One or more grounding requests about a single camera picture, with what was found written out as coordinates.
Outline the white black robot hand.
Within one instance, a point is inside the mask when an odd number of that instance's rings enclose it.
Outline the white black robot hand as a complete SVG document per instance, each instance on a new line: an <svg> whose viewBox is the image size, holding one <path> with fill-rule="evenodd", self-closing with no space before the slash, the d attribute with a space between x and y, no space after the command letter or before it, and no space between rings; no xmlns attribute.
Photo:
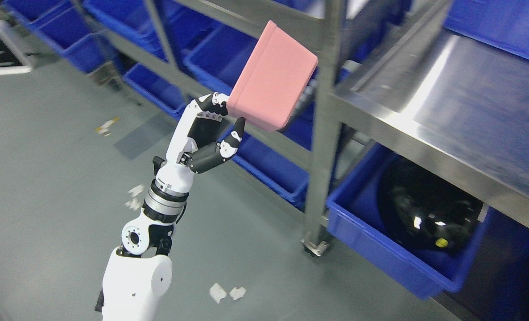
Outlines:
<svg viewBox="0 0 529 321"><path fill-rule="evenodd" d="M205 173L227 162L244 138L245 118L219 141L222 120L228 115L228 96L207 94L191 100L175 128L166 152L166 164L156 173L156 186L164 193L189 193L196 173Z"/></svg>

